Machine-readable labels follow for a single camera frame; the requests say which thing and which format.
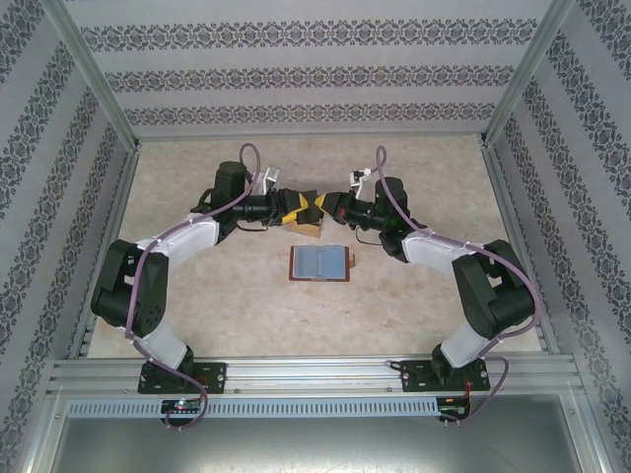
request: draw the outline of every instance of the wallpaper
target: wallpaper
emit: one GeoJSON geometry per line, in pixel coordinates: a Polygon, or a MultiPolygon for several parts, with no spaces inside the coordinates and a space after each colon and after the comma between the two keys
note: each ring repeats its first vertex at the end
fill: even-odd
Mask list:
{"type": "Polygon", "coordinates": [[[550,0],[76,0],[142,138],[481,132],[550,0]]]}
{"type": "Polygon", "coordinates": [[[496,143],[562,349],[631,471],[631,12],[580,1],[496,143]]]}
{"type": "Polygon", "coordinates": [[[0,6],[0,472],[65,358],[127,155],[36,0],[0,6]]]}

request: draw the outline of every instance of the ventilated metal panel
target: ventilated metal panel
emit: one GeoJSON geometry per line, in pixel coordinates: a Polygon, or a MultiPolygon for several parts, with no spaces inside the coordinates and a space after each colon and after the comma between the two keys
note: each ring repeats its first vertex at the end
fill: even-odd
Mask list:
{"type": "MultiPolygon", "coordinates": [[[[157,418],[162,401],[74,400],[69,418],[157,418]]],[[[212,399],[206,415],[210,418],[331,418],[331,417],[412,417],[439,414],[435,397],[361,399],[212,399]]],[[[191,418],[194,414],[174,414],[191,418]]]]}

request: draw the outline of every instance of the marble surface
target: marble surface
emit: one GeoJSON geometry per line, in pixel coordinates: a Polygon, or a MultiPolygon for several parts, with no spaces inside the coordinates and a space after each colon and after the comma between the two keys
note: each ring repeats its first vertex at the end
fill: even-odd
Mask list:
{"type": "MultiPolygon", "coordinates": [[[[477,139],[469,137],[256,139],[262,165],[282,176],[346,190],[351,169],[372,167],[386,146],[386,174],[403,179],[412,216],[436,232],[471,241],[506,238],[477,139]]],[[[186,214],[219,163],[242,141],[151,143],[142,148],[120,237],[156,235],[186,214]]],[[[253,156],[246,162],[253,167],[253,156]]],[[[374,182],[362,197],[372,199],[374,182]]],[[[376,233],[361,238],[378,241],[376,233]]],[[[196,356],[427,354],[464,321],[456,283],[360,244],[326,219],[320,238],[279,228],[235,231],[170,276],[167,320],[196,356]],[[289,281],[296,244],[343,244],[355,254],[348,283],[289,281]]],[[[503,351],[539,350],[533,332],[503,351]]],[[[137,357],[122,333],[98,320],[89,356],[137,357]]]]}

